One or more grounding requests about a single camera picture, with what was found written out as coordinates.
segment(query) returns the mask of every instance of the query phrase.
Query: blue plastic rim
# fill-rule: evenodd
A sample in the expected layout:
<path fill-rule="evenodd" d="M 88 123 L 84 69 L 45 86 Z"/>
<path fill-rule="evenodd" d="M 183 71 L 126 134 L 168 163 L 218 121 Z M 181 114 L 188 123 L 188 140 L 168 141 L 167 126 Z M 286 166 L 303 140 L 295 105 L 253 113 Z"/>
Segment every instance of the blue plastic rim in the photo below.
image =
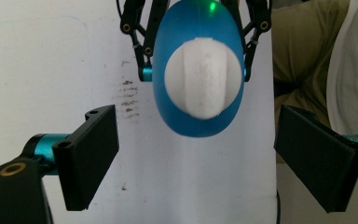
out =
<path fill-rule="evenodd" d="M 44 156 L 46 160 L 51 161 L 55 164 L 53 148 L 52 146 L 65 139 L 68 133 L 47 133 L 37 142 L 34 154 L 38 156 Z M 57 175 L 57 170 L 49 173 L 48 175 Z"/>
<path fill-rule="evenodd" d="M 191 137 L 207 137 L 222 132 L 240 107 L 243 93 L 220 115 L 212 119 L 195 119 L 177 108 L 165 88 L 165 68 L 172 54 L 185 42 L 208 37 L 228 46 L 244 71 L 241 34 L 229 11 L 214 0 L 182 0 L 167 11 L 158 28 L 153 62 L 153 89 L 158 111 L 175 132 Z"/>

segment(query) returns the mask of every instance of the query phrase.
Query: green light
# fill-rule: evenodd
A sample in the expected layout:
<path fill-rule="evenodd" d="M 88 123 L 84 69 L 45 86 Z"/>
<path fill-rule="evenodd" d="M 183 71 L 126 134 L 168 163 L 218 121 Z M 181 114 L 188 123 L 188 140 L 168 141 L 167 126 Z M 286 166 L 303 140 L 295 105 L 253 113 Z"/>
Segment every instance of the green light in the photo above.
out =
<path fill-rule="evenodd" d="M 216 3 L 215 2 L 211 3 L 211 5 L 209 6 L 209 9 L 211 11 L 214 11 L 216 9 Z"/>

